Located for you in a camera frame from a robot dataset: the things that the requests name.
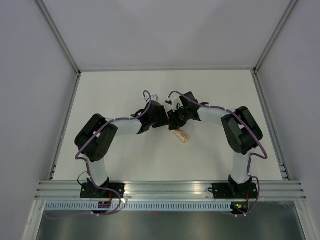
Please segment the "peach cloth napkin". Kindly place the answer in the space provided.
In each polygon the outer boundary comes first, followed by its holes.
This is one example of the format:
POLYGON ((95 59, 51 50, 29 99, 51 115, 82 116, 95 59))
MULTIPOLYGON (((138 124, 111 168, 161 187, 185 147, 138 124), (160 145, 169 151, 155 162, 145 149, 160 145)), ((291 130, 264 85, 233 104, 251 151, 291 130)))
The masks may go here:
POLYGON ((182 143, 187 143, 188 140, 190 139, 190 136, 184 132, 181 129, 173 129, 170 130, 169 126, 167 126, 167 129, 169 130, 170 133, 172 133, 177 139, 179 139, 182 143))

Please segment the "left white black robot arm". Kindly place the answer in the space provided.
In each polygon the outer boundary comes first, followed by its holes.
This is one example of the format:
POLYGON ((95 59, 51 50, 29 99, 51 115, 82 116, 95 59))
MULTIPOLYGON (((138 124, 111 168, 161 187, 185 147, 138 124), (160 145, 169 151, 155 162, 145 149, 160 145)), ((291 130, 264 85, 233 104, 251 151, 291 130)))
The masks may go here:
POLYGON ((129 117, 105 118, 94 114, 76 136, 74 143, 78 148, 76 160, 83 160, 88 173, 88 184, 98 198, 109 193, 109 176, 105 169, 104 157, 114 138, 125 135, 139 135, 150 128, 169 124, 165 107, 155 100, 148 100, 145 108, 129 117))

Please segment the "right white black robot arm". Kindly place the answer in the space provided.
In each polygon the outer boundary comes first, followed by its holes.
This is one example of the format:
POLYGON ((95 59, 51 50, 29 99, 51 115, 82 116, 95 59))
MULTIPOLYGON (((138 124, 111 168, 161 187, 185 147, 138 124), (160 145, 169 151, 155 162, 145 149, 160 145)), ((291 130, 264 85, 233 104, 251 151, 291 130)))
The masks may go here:
POLYGON ((233 166, 227 183, 212 183, 208 188, 214 199, 256 199, 259 191, 250 175, 250 165, 255 149, 261 146, 263 133, 250 110, 245 106, 230 110, 198 102, 192 92, 172 91, 166 103, 171 107, 167 113, 170 130, 179 130, 189 120, 223 127, 233 150, 233 166))

